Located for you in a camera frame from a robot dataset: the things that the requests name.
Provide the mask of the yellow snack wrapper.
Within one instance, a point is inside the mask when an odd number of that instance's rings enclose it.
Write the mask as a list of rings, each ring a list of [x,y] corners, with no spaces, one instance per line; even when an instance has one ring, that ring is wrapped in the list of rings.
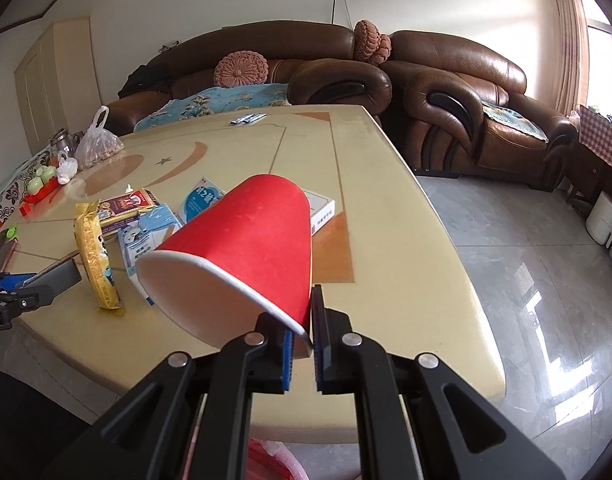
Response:
[[[116,315],[124,313],[98,217],[98,202],[78,203],[74,220],[74,237],[89,284],[102,310]]]

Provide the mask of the yellow red snack box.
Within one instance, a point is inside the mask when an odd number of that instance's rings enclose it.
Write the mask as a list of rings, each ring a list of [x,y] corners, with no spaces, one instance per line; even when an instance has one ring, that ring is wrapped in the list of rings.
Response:
[[[120,229],[135,221],[139,214],[146,212],[160,202],[147,188],[137,188],[106,200],[97,206],[101,232],[104,237],[116,234]]]

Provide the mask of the light blue milk carton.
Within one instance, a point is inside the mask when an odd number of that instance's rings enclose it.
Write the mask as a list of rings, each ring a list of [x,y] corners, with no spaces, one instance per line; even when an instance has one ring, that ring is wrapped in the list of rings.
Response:
[[[176,214],[167,204],[161,204],[138,214],[117,232],[120,253],[129,281],[148,304],[153,304],[153,301],[138,279],[137,261],[152,252],[181,227],[182,223]]]

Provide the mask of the blue cartoon small carton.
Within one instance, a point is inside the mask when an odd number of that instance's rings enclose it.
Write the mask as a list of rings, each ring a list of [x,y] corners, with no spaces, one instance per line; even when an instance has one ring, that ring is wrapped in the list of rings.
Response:
[[[187,224],[224,196],[225,192],[217,184],[207,177],[202,177],[182,201],[178,218],[182,224]]]

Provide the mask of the red paper cup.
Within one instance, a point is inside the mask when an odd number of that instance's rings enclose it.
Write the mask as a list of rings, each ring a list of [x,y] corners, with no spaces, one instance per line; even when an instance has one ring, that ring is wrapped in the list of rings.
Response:
[[[137,261],[138,280],[172,322],[223,347],[269,314],[312,353],[308,200],[292,181],[256,174]]]

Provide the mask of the blue white medicine box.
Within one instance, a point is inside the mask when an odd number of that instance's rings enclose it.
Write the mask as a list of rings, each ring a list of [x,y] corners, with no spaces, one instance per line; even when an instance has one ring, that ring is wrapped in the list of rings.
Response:
[[[310,207],[310,235],[314,236],[335,216],[335,200],[304,190]]]

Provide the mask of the pink lined trash bin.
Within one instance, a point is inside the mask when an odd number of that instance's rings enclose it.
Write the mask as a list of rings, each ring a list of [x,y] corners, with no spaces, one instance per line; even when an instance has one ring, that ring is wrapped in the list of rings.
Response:
[[[248,441],[245,478],[309,479],[302,464],[282,442],[257,439]]]

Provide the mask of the green cups on red tray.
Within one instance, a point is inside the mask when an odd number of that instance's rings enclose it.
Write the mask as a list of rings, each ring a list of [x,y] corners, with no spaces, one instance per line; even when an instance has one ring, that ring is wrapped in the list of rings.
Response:
[[[33,206],[42,202],[60,187],[55,166],[40,166],[36,174],[26,184],[26,194],[22,200],[20,213],[26,217]]]

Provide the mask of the small white knotted bag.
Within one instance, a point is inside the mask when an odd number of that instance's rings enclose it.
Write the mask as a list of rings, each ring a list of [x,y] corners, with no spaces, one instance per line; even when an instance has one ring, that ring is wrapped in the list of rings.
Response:
[[[56,168],[56,180],[59,185],[66,185],[74,179],[78,173],[78,161],[75,157],[65,152],[58,153],[58,168]]]

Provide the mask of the glass jar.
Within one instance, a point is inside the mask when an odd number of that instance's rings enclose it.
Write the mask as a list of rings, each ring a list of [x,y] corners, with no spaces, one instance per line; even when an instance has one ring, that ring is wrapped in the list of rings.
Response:
[[[50,139],[50,148],[55,158],[67,158],[72,156],[72,140],[67,129],[61,128],[52,136]]]

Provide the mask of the white plastic bag of nuts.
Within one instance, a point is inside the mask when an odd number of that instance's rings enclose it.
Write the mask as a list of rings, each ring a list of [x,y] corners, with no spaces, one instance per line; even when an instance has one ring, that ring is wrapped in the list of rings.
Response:
[[[120,138],[105,128],[109,114],[110,109],[102,105],[80,139],[75,158],[81,170],[96,166],[99,162],[104,162],[123,151],[124,144]]]

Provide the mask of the cream wooden cabinet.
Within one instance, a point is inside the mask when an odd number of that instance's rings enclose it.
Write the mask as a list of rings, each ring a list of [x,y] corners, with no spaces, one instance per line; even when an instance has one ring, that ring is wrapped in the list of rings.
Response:
[[[89,18],[54,22],[14,71],[18,106],[30,152],[65,129],[85,131],[101,106]]]

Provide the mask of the small foil packets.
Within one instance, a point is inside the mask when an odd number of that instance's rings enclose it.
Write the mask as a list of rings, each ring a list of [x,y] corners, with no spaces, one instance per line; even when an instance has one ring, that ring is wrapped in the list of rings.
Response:
[[[260,120],[264,119],[266,116],[267,116],[266,113],[246,114],[244,116],[233,119],[230,122],[230,125],[240,126],[240,125],[255,124],[256,122],[259,122]]]

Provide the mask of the blue floral sofa cover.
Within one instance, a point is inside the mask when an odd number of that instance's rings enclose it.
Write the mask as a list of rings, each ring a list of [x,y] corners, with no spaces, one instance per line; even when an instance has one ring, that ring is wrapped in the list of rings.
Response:
[[[170,100],[156,112],[139,120],[135,124],[134,131],[202,116],[289,105],[288,88],[288,84],[249,84],[233,88],[210,87],[186,98]]]

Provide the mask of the white appliance on floor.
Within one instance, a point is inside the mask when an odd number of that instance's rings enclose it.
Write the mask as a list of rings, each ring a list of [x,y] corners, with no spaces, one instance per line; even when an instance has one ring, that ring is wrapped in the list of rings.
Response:
[[[612,238],[612,197],[601,192],[586,220],[586,230],[599,245],[606,246]]]

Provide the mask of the round pink cushion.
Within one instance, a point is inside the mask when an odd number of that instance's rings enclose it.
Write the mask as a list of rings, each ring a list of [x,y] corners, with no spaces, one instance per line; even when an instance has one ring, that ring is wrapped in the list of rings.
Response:
[[[241,50],[222,58],[214,70],[214,84],[222,88],[264,84],[268,77],[268,62],[258,52]]]
[[[375,24],[361,20],[354,28],[354,59],[374,66],[385,63],[392,52],[391,37],[382,34]]]

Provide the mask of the checkered tablecloth side table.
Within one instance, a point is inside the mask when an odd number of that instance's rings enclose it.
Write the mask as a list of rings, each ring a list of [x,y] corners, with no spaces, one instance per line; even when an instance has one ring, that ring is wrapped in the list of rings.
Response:
[[[583,105],[578,114],[578,140],[566,176],[577,192],[591,197],[606,179],[612,181],[612,122]]]

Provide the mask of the brown leather long sofa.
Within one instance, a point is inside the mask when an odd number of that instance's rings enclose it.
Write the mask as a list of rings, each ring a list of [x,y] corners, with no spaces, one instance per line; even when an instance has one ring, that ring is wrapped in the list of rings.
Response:
[[[392,98],[390,78],[356,58],[347,27],[305,21],[264,21],[228,26],[172,47],[129,75],[108,108],[105,128],[118,136],[172,99],[210,88],[228,54],[253,51],[268,62],[268,84],[286,84],[291,104],[355,104],[379,116]]]

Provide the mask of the pink curtain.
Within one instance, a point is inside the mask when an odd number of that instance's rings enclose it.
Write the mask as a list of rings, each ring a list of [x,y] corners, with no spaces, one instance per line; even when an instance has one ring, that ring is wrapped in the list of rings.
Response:
[[[588,26],[582,0],[556,0],[556,12],[560,38],[556,109],[569,115],[588,99]]]

